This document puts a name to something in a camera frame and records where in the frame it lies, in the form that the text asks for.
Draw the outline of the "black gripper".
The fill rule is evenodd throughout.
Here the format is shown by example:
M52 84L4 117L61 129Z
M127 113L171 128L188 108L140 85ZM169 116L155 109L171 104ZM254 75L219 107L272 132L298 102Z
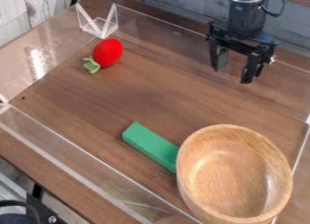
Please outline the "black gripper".
M260 31L255 36L240 38L228 32L224 25L210 23L207 40L210 41L211 66L215 71L227 65L228 51L248 55L240 74L240 82L251 83L263 64L275 61L278 39Z

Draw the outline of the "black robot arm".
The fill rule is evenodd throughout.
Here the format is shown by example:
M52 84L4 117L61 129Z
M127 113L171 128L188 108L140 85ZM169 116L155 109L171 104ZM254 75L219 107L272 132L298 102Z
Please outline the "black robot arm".
M228 51L247 56L240 83L251 83L267 64L275 61L278 39L264 33L264 19L283 14L286 0L228 0L224 24L210 23L210 59L215 71L228 63Z

